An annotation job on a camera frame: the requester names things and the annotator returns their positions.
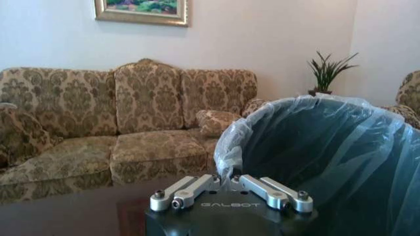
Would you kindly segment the silver-barred left gripper left finger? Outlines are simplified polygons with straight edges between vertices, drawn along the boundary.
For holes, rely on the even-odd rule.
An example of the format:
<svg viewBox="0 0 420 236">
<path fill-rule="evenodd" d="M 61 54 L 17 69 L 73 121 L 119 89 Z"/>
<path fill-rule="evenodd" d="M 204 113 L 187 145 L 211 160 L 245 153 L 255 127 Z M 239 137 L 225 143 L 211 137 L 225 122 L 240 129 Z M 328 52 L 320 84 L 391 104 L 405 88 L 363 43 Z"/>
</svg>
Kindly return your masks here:
<svg viewBox="0 0 420 236">
<path fill-rule="evenodd" d="M 149 198 L 149 209 L 165 211 L 169 208 L 175 210 L 189 208 L 201 193 L 216 191 L 219 188 L 220 178 L 216 175 L 185 176 L 165 189 L 155 191 Z"/>
</svg>

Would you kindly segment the silver-barred left gripper right finger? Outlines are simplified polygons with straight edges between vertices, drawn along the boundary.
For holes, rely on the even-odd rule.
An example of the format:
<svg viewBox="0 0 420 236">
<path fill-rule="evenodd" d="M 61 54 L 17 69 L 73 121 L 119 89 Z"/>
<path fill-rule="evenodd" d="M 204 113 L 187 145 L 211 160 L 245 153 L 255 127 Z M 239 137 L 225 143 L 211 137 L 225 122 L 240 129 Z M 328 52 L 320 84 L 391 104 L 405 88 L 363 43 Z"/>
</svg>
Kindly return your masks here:
<svg viewBox="0 0 420 236">
<path fill-rule="evenodd" d="M 313 199 L 304 190 L 295 191 L 269 177 L 253 178 L 251 175 L 235 175 L 231 186 L 237 191 L 249 191 L 265 200 L 272 209 L 292 207 L 296 212 L 313 211 Z"/>
</svg>

